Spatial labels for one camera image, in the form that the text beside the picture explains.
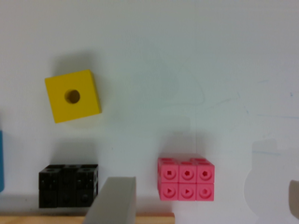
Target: yellow cube with hole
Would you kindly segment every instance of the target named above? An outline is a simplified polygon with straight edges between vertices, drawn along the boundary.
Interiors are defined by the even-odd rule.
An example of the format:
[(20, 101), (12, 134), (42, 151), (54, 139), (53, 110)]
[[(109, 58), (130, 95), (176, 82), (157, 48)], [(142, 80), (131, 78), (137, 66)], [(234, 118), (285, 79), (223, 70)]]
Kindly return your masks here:
[(55, 123), (102, 112), (90, 70), (45, 79)]

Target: toy block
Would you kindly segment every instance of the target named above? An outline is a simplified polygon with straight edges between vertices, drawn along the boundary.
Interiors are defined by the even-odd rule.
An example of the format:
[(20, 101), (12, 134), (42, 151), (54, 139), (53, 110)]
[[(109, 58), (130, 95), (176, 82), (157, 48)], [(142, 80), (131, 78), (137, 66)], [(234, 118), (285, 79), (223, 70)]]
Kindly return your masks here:
[(45, 79), (55, 123), (102, 112), (90, 70)]
[(59, 190), (57, 204), (58, 207), (76, 207), (76, 191)]
[(40, 190), (39, 208), (56, 208), (56, 207), (57, 207), (57, 191)]
[(197, 201), (214, 201), (214, 184), (196, 184)]
[(196, 201), (196, 184), (178, 184), (179, 201)]
[(97, 196), (97, 189), (79, 189), (77, 190), (77, 207), (90, 207), (93, 204), (93, 200)]
[(98, 165), (49, 165), (39, 172), (39, 207), (88, 207), (98, 194)]
[(181, 161), (178, 163), (179, 183), (196, 183), (196, 164), (192, 161)]
[(158, 175), (162, 183), (178, 182), (178, 162), (171, 158), (159, 158)]
[(77, 189), (94, 189), (98, 180), (98, 165), (82, 165), (76, 173)]
[(76, 189), (76, 172), (81, 165), (66, 165), (61, 171), (59, 190)]
[(3, 140), (0, 131), (0, 192), (4, 190)]
[(161, 201), (178, 200), (178, 183), (163, 183), (159, 180), (159, 195)]
[(213, 184), (215, 180), (215, 166), (206, 159), (192, 158), (196, 163), (197, 179), (196, 182)]
[(40, 190), (58, 190), (60, 172), (63, 165), (49, 165), (39, 172), (38, 182)]

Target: black interlocking cube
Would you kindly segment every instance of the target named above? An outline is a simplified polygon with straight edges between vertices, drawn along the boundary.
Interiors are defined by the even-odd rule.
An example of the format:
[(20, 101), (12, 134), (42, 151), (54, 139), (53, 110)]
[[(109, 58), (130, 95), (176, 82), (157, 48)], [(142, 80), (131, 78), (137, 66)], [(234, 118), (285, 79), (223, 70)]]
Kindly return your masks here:
[(56, 208), (56, 207), (57, 207), (57, 191), (40, 190), (39, 208)]
[(57, 190), (60, 173), (64, 165), (49, 165), (39, 172), (38, 187), (40, 190)]
[(76, 191), (59, 190), (58, 207), (76, 207)]
[(76, 189), (76, 172), (81, 165), (66, 165), (60, 173), (59, 190)]
[(78, 189), (77, 190), (77, 207), (90, 207), (93, 200), (97, 196), (97, 185), (94, 189)]
[(76, 173), (77, 189), (95, 189), (98, 181), (98, 165), (82, 165)]

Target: pink block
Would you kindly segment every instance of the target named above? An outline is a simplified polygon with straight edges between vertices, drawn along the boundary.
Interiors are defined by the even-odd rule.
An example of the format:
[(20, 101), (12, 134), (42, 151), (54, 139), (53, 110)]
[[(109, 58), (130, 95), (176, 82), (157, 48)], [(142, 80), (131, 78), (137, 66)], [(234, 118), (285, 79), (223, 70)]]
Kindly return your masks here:
[(192, 158), (191, 161), (196, 163), (196, 183), (213, 184), (215, 181), (215, 166), (204, 158)]
[(196, 183), (196, 163), (181, 161), (179, 164), (179, 183)]
[(177, 201), (178, 183), (159, 182), (159, 195), (161, 201)]
[(214, 201), (214, 184), (196, 184), (197, 201)]
[(178, 182), (178, 162), (172, 158), (158, 159), (158, 176), (162, 183)]
[(196, 184), (178, 184), (179, 201), (196, 201)]

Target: wooden edge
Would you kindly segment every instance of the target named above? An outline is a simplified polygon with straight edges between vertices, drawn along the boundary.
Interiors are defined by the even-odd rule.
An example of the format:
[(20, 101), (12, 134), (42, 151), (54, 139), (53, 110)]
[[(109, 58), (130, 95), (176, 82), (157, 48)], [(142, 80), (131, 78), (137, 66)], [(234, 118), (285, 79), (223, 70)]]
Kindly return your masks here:
[[(0, 217), (0, 224), (82, 224), (84, 217)], [(175, 224), (175, 215), (137, 214), (135, 224)]]

